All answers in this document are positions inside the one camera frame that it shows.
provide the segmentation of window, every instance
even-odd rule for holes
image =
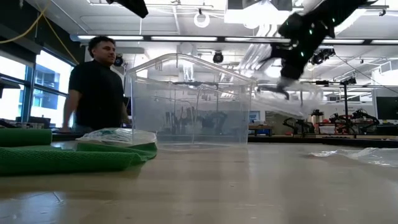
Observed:
[[[15,120],[21,116],[22,103],[24,98],[24,86],[20,85],[18,89],[4,89],[2,98],[0,98],[0,118]]]
[[[68,93],[72,70],[71,65],[42,50],[36,57],[35,84]]]
[[[25,80],[26,67],[23,63],[0,56],[0,73],[2,74]]]
[[[249,113],[249,123],[253,121],[259,121],[260,120],[260,111],[250,111]]]
[[[27,68],[23,63],[0,56],[0,73],[3,75],[25,80]],[[19,86],[21,89],[3,89],[0,98],[0,118],[15,120],[21,116],[25,86]]]
[[[63,106],[66,97],[34,89],[30,115],[35,117],[50,118],[51,127],[61,128],[63,123]]]

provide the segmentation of yellow cable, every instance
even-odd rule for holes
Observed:
[[[18,35],[17,37],[14,37],[14,38],[12,38],[12,39],[9,39],[9,40],[2,40],[2,41],[0,41],[0,44],[10,43],[10,42],[15,41],[15,40],[17,40],[17,39],[20,39],[21,37],[24,37],[26,34],[28,34],[28,33],[33,29],[33,27],[35,27],[35,25],[39,22],[40,18],[44,15],[44,12],[49,8],[50,3],[51,3],[51,0],[49,0],[49,1],[47,2],[47,5],[45,6],[44,10],[40,13],[40,15],[38,16],[38,18],[37,18],[37,19],[35,20],[35,22],[29,27],[29,29],[28,29],[27,31],[25,31],[23,34]]]
[[[60,41],[60,43],[62,44],[63,48],[68,52],[69,56],[71,56],[71,58],[76,62],[76,64],[79,64],[79,62],[76,60],[76,58],[72,55],[72,53],[68,50],[67,46],[65,46],[65,44],[62,42],[61,38],[58,36],[58,34],[56,33],[56,31],[54,30],[54,28],[51,26],[51,23],[49,22],[49,20],[46,18],[46,16],[43,16],[45,21],[47,22],[47,24],[50,26],[50,29],[52,30],[52,32],[54,33],[54,35],[57,37],[57,39]]]

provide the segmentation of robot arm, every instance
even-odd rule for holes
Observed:
[[[297,134],[297,132],[298,132],[298,127],[295,127],[295,126],[293,126],[293,125],[291,125],[291,124],[289,124],[288,123],[288,121],[290,121],[290,120],[292,120],[293,118],[287,118],[287,119],[285,119],[284,120],[284,122],[283,122],[283,125],[284,126],[286,126],[286,127],[290,127],[291,129],[293,129],[293,134]]]
[[[271,55],[262,61],[264,64],[273,58],[281,58],[284,61],[277,89],[284,89],[301,77],[305,65],[325,37],[335,37],[334,28],[336,26],[340,25],[357,8],[373,4],[376,1],[310,0],[307,1],[305,14],[293,13],[290,15],[278,30],[282,37],[291,40],[290,44],[272,44]]]
[[[380,121],[379,121],[377,118],[375,118],[375,117],[373,117],[373,116],[371,116],[371,115],[368,115],[367,113],[363,113],[362,110],[357,110],[357,111],[355,111],[355,112],[353,113],[353,119],[357,119],[357,118],[368,118],[368,119],[372,119],[372,123],[371,123],[371,124],[369,124],[369,125],[367,125],[367,126],[361,128],[361,131],[362,131],[363,133],[367,132],[367,131],[368,131],[368,128],[370,128],[370,127],[372,127],[372,126],[377,126],[377,125],[380,124]]]

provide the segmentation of black t-shirt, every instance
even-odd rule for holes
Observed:
[[[77,65],[70,74],[69,90],[81,93],[76,124],[93,129],[120,127],[123,84],[109,67],[95,60]]]

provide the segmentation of green fabric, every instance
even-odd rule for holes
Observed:
[[[51,129],[0,128],[0,147],[49,145]]]
[[[0,175],[120,171],[153,159],[156,153],[155,143],[119,147],[79,142],[76,151],[52,146],[0,147]]]

